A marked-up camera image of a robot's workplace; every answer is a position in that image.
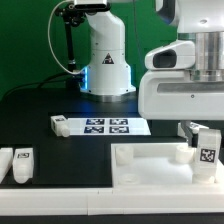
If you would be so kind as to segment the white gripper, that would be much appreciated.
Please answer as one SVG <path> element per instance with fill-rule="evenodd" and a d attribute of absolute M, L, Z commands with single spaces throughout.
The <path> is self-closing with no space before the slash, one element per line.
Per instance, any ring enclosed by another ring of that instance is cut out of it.
<path fill-rule="evenodd" d="M 224 82 L 194 82 L 187 71 L 152 71 L 141 79 L 138 112 L 147 120 L 224 120 Z M 180 121 L 177 135 L 197 146 L 199 125 Z"/>

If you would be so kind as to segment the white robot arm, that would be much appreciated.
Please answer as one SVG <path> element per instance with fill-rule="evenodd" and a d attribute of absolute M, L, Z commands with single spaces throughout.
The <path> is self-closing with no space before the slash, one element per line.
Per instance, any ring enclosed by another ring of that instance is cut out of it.
<path fill-rule="evenodd" d="M 91 60 L 83 91 L 102 99 L 133 92 L 122 21 L 111 0 L 74 0 L 91 27 Z M 148 52 L 137 89 L 147 120 L 224 120 L 224 0 L 155 0 L 177 40 Z"/>

